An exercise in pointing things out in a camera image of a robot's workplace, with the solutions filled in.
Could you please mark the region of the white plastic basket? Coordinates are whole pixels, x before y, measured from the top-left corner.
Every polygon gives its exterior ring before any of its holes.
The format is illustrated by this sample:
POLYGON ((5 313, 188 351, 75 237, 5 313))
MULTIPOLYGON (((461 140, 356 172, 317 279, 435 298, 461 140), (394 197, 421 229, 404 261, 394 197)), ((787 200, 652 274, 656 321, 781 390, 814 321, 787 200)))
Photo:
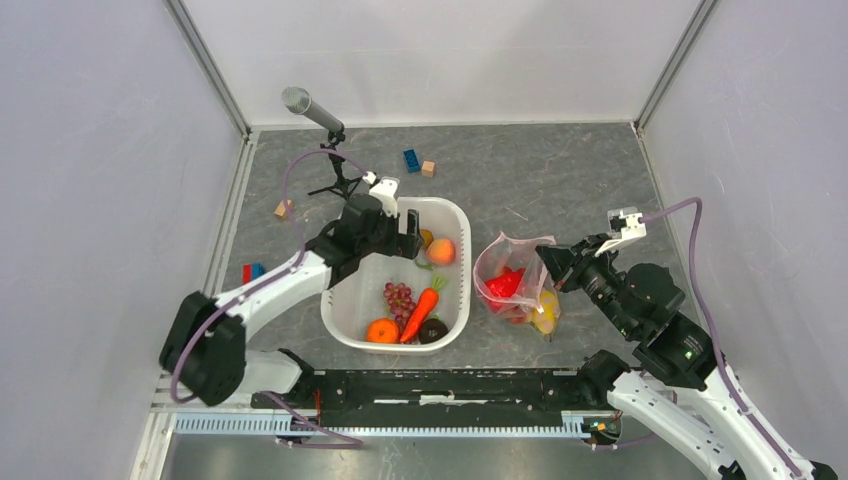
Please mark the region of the white plastic basket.
POLYGON ((433 355, 456 340, 468 324, 472 293, 472 242, 469 219, 457 204, 438 197, 401 197, 400 229, 406 229, 406 213, 419 213, 419 223, 436 238, 447 238, 455 246, 452 264, 435 267, 434 272, 446 280, 434 313, 448 328, 447 334, 429 344, 380 344, 367 342, 369 324, 390 313, 383 290, 387 282, 401 281, 418 295, 432 283, 432 272, 402 257, 373 254, 361 261, 351 277, 321 296, 321 316, 328 332, 349 347, 368 353, 426 356, 433 355))

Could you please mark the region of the clear zip top bag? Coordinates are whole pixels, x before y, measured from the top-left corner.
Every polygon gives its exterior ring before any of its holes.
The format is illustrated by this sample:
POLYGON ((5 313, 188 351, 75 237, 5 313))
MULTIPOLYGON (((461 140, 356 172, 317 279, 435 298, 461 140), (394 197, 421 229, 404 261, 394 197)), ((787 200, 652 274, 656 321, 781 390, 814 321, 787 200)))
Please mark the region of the clear zip top bag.
POLYGON ((512 324, 529 323, 551 340, 560 318, 558 295, 536 248, 555 238, 513 238, 501 232, 476 258, 472 280, 486 309, 512 324))

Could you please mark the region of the brown kiwi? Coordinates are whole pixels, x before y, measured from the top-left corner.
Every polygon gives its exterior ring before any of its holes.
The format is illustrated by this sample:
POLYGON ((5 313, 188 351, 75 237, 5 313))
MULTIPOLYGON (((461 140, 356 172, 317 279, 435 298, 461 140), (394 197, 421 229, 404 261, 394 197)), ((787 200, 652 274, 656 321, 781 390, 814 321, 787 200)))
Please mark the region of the brown kiwi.
POLYGON ((427 229, 421 229, 419 231, 419 233, 420 233, 420 236, 422 238, 422 248, 428 249, 434 241, 433 233, 430 230, 427 230, 427 229))

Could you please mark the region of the red bell pepper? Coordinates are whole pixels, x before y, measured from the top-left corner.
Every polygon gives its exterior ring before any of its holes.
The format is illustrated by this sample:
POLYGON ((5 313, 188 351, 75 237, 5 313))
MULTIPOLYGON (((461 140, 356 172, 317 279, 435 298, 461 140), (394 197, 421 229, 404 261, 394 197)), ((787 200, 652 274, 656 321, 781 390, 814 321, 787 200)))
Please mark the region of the red bell pepper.
POLYGON ((493 278, 484 282, 484 301, 493 313, 498 313, 508 305, 506 301, 519 290, 525 268, 512 269, 503 267, 493 278))

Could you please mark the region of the purple grapes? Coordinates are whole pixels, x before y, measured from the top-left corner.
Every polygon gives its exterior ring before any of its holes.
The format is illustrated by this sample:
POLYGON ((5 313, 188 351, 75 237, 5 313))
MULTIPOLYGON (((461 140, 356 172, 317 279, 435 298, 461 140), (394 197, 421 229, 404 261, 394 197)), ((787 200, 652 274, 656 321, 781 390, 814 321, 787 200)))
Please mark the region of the purple grapes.
POLYGON ((403 330, 416 308, 416 303, 412 298, 412 289, 403 282, 387 282, 384 285, 383 297, 387 316, 403 330))

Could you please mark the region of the strawberry bunch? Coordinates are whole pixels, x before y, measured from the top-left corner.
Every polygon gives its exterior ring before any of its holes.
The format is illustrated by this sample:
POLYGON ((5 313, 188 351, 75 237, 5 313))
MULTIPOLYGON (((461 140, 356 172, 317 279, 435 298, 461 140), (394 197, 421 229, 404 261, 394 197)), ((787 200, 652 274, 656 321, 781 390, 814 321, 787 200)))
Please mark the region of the strawberry bunch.
MULTIPOLYGON (((519 287, 518 292, 513 296, 521 295, 524 292, 524 276, 522 279, 521 286, 519 287)), ((514 304, 508 305, 507 308, 504 308, 498 313, 503 313, 507 320, 512 324, 520 324, 525 322, 526 313, 522 310, 521 307, 516 306, 514 304)))

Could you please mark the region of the peach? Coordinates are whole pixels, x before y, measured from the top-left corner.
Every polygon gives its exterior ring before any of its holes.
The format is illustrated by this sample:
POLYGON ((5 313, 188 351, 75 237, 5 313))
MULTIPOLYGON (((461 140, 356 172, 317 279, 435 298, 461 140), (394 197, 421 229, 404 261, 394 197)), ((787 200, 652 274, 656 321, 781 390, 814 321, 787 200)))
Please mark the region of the peach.
POLYGON ((433 265, 451 265, 456 259, 456 247, 448 238, 434 239, 426 249, 426 258, 433 265))

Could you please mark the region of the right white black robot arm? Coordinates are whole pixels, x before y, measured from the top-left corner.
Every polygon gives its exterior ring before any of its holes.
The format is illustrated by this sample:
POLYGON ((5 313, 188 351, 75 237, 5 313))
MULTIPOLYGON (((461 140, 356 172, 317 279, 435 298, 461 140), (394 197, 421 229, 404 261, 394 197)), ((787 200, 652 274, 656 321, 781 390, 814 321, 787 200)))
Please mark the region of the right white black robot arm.
POLYGON ((685 299, 669 270, 639 263, 615 269, 606 234, 572 246, 542 245, 536 254, 563 293, 581 291, 622 337, 635 343, 642 371, 699 414, 656 398, 637 370, 607 350, 577 373, 580 400, 626 412, 673 445, 711 479, 834 479, 827 464, 804 458, 760 419, 710 334, 681 313, 685 299))

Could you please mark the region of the yellow pear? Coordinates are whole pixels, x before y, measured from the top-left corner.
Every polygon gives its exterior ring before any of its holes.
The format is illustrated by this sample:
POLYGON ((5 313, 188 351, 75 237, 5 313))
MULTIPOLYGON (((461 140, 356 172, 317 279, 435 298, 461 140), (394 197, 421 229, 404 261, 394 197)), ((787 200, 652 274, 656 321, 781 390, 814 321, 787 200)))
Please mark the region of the yellow pear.
POLYGON ((542 290, 539 307, 528 314, 529 321, 543 335, 552 335, 561 314, 558 295, 550 290, 542 290))

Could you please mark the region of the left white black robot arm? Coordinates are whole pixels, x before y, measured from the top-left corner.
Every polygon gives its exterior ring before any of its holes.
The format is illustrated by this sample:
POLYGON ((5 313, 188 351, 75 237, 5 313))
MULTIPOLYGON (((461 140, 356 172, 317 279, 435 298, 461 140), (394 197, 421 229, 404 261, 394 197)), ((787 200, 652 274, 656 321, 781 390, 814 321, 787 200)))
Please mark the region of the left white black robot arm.
POLYGON ((216 406, 228 400, 248 372, 248 340, 267 323, 350 277, 368 256, 413 260, 422 244, 416 209, 401 211, 395 200, 356 194, 277 268, 218 296, 187 295, 159 354, 172 385, 189 391, 174 394, 173 401, 216 406))

